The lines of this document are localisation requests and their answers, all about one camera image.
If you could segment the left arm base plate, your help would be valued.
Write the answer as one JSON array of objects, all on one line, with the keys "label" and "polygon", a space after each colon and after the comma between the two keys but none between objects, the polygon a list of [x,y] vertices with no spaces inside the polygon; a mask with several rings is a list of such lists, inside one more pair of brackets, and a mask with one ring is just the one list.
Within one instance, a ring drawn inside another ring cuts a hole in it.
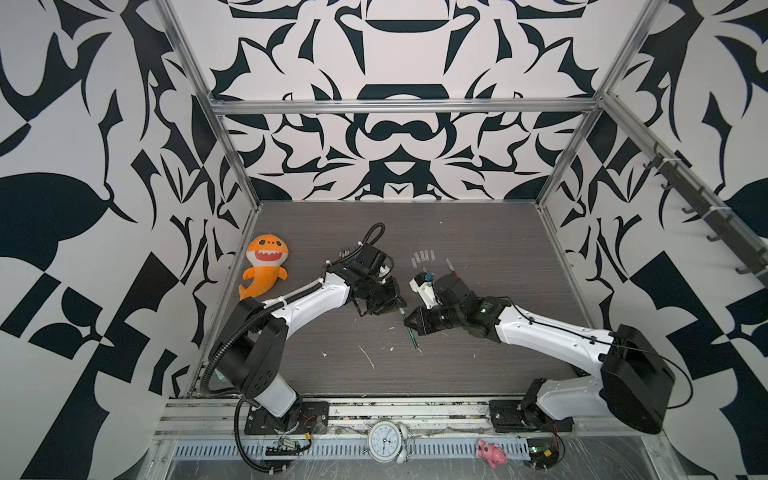
[{"label": "left arm base plate", "polygon": [[289,409],[283,417],[268,410],[251,409],[245,421],[246,435],[324,434],[327,432],[330,404],[326,401],[302,401]]}]

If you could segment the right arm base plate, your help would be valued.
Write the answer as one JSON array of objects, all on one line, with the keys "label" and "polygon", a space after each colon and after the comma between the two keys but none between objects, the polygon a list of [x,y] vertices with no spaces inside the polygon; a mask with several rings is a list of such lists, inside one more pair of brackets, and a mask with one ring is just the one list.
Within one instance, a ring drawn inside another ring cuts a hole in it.
[{"label": "right arm base plate", "polygon": [[571,417],[556,420],[545,414],[535,403],[525,400],[490,400],[489,415],[497,433],[571,432]]}]

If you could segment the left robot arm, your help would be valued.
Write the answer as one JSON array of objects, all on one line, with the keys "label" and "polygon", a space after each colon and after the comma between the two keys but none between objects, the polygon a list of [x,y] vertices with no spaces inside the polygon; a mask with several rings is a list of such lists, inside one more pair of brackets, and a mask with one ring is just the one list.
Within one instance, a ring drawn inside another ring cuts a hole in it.
[{"label": "left robot arm", "polygon": [[280,374],[290,336],[347,304],[360,316],[405,307],[394,266],[390,255],[362,243],[293,292],[264,302],[240,301],[211,347],[199,391],[209,397],[237,395],[275,418],[291,416],[299,407],[299,394]]}]

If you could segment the green knife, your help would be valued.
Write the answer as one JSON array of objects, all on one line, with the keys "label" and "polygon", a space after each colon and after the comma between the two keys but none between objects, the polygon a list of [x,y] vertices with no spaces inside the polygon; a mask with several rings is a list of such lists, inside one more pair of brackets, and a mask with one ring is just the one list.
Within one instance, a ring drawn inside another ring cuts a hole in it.
[{"label": "green knife", "polygon": [[413,344],[414,348],[415,348],[415,349],[417,349],[417,350],[419,350],[419,344],[418,344],[418,342],[417,342],[417,340],[416,340],[416,337],[415,337],[415,335],[414,335],[414,333],[413,333],[413,330],[411,330],[411,329],[408,329],[408,334],[409,334],[409,337],[410,337],[410,339],[411,339],[411,342],[412,342],[412,344]]}]

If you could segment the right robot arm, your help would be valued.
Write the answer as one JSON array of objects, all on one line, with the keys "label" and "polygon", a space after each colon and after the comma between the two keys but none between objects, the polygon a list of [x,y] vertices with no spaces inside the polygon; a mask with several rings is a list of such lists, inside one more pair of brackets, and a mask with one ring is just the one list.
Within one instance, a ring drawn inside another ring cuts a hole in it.
[{"label": "right robot arm", "polygon": [[454,274],[421,272],[409,283],[422,306],[404,324],[419,336],[461,328],[499,344],[524,347],[582,371],[579,378],[532,382],[499,431],[552,431],[575,417],[612,416],[646,433],[661,432],[675,383],[671,363],[636,328],[592,329],[526,310],[508,296],[481,297]]}]

